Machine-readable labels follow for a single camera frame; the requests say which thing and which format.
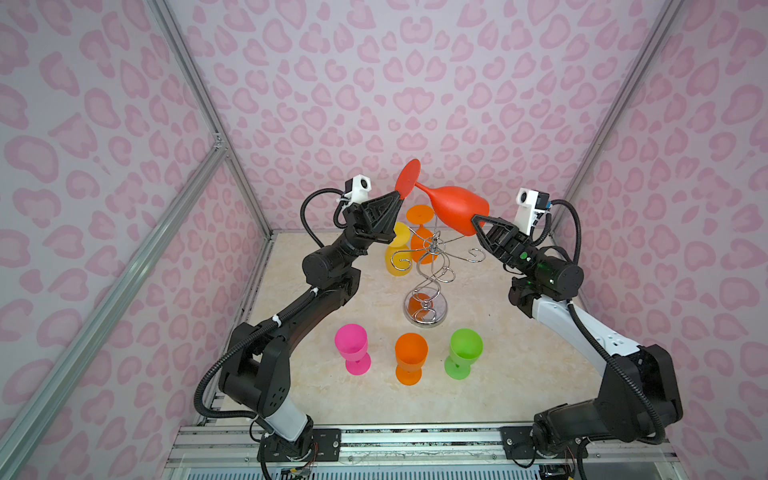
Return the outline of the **left corner aluminium post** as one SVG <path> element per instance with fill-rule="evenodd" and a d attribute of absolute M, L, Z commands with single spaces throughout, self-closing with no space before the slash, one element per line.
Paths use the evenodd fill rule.
<path fill-rule="evenodd" d="M 191 49 L 184 38 L 184 34 L 177 21 L 169 1 L 146 1 L 155 21 L 169 46 L 172 57 L 176 60 L 183 74 L 190 92 L 194 97 L 200 112 L 207 123 L 208 129 L 216 140 L 215 144 L 224 151 L 225 161 L 235 177 L 237 186 L 244 196 L 245 204 L 256 220 L 262 234 L 268 240 L 273 237 L 273 230 L 269 226 L 266 215 L 261 208 L 255 191 L 247 178 L 245 169 L 231 142 L 222 118 L 214 105 L 213 98 L 205 85 L 201 71 L 198 68 Z"/>

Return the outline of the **yellow wine glass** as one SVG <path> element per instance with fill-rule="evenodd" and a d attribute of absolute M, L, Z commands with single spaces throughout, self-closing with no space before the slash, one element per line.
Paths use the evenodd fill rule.
<path fill-rule="evenodd" d="M 385 268 L 395 277 L 407 275 L 411 270 L 412 255 L 410 252 L 411 230 L 401 222 L 394 227 L 395 237 L 389 243 L 385 255 Z"/>

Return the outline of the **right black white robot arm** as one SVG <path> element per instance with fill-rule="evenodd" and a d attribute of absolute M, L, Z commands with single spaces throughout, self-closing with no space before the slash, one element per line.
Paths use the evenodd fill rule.
<path fill-rule="evenodd" d="M 667 427 L 683 417 L 670 353 L 630 340 L 576 306 L 584 272 L 561 248 L 539 247 L 501 218 L 476 215 L 471 224 L 483 249 L 517 273 L 510 304 L 566 340 L 601 375 L 595 398 L 535 415 L 535 451 L 555 455 L 589 440 L 664 443 Z"/>

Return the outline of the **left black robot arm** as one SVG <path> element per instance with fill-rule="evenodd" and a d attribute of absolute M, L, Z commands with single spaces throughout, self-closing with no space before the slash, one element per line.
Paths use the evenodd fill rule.
<path fill-rule="evenodd" d="M 233 330 L 226 351 L 196 388 L 193 405 L 199 415 L 249 419 L 262 427 L 267 443 L 291 459 L 304 459 L 312 451 L 313 420 L 289 397 L 291 355 L 322 320 L 357 293 L 361 272 L 353 264 L 371 245 L 394 239 L 404 198 L 392 191 L 337 207 L 339 236 L 329 244 L 319 243 L 302 261 L 307 290 L 272 317 Z"/>

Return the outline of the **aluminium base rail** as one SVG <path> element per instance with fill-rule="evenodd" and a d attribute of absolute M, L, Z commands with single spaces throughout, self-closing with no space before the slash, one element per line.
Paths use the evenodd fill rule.
<path fill-rule="evenodd" d="M 185 427 L 164 479 L 683 479 L 673 447 L 594 440 L 541 456 L 523 423 L 330 425 L 298 462 L 258 452 L 259 429 Z"/>

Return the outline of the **orange wine glass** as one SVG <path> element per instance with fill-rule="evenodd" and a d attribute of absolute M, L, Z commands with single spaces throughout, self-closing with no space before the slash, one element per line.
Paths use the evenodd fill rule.
<path fill-rule="evenodd" d="M 406 219 L 416 227 L 411 236 L 412 260 L 420 265 L 431 264 L 436 259 L 434 254 L 428 252 L 434 233 L 427 228 L 427 224 L 434 216 L 434 210 L 428 205 L 413 206 L 406 213 Z"/>
<path fill-rule="evenodd" d="M 428 343 L 421 335 L 406 333 L 399 337 L 395 343 L 397 380 L 406 386 L 417 384 L 422 378 L 428 353 Z"/>

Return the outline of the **left diagonal aluminium strut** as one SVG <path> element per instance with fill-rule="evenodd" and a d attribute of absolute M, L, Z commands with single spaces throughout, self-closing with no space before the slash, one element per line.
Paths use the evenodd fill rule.
<path fill-rule="evenodd" d="M 209 181 L 221 167 L 226 155 L 225 146 L 214 146 L 211 149 L 22 408 L 1 445 L 3 479 L 19 476 Z"/>

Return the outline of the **red wine glass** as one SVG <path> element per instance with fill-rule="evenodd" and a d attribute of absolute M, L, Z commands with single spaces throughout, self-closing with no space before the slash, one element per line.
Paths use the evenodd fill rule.
<path fill-rule="evenodd" d="M 446 226 L 464 236 L 475 235 L 473 220 L 481 221 L 481 217 L 490 213 L 489 202 L 459 186 L 427 187 L 419 182 L 420 173 L 420 161 L 411 160 L 398 175 L 395 190 L 402 198 L 406 198 L 414 188 L 421 190 L 429 197 L 435 214 Z"/>

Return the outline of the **right corner aluminium post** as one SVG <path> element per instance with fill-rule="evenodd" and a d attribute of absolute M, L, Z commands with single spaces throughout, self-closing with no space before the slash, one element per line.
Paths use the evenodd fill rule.
<path fill-rule="evenodd" d="M 600 154 L 606 148 L 631 101 L 640 89 L 644 76 L 660 55 L 675 24 L 680 20 L 683 1 L 620 1 L 630 17 L 630 29 L 605 25 L 596 37 L 596 44 L 608 51 L 616 50 L 623 55 L 616 70 L 607 78 L 611 84 L 597 91 L 597 103 L 601 106 L 597 126 L 588 133 L 590 141 L 577 168 L 569 179 L 562 198 L 576 202 L 576 195 L 586 182 Z"/>

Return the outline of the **green wine glass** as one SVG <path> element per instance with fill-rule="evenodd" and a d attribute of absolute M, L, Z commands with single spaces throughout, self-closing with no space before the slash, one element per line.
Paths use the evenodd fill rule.
<path fill-rule="evenodd" d="M 482 337 L 476 331 L 469 328 L 456 330 L 450 338 L 449 356 L 444 362 L 446 374 L 455 380 L 466 379 L 483 351 Z"/>

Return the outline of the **corner aluminium post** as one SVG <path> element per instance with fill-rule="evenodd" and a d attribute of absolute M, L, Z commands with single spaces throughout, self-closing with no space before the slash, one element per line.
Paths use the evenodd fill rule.
<path fill-rule="evenodd" d="M 631 101 L 640 89 L 644 76 L 660 55 L 675 24 L 680 20 L 683 1 L 620 1 L 630 17 L 630 29 L 605 25 L 596 37 L 596 44 L 608 51 L 616 50 L 623 55 L 616 70 L 607 78 L 611 84 L 597 91 L 597 103 L 601 106 L 597 126 L 588 133 L 590 141 L 577 168 L 569 179 L 562 198 L 576 202 L 576 195 L 586 182 L 600 154 L 606 148 Z"/>
<path fill-rule="evenodd" d="M 237 186 L 244 196 L 245 204 L 256 220 L 262 234 L 268 240 L 273 237 L 273 230 L 269 226 L 266 215 L 261 208 L 255 191 L 247 178 L 245 169 L 231 142 L 222 118 L 214 105 L 213 98 L 205 85 L 201 71 L 198 68 L 191 49 L 184 38 L 184 34 L 177 21 L 169 1 L 146 1 L 155 21 L 169 46 L 172 57 L 176 60 L 183 74 L 190 92 L 194 97 L 200 112 L 207 123 L 208 129 L 216 140 L 215 144 L 224 151 L 225 161 L 235 177 Z"/>

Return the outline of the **pink wine glass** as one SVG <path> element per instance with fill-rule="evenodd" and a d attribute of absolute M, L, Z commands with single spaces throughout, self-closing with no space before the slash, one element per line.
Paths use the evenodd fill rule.
<path fill-rule="evenodd" d="M 368 353 L 368 334 L 364 327 L 358 324 L 342 326 L 336 332 L 334 344 L 351 375 L 361 376 L 368 372 L 372 361 Z"/>

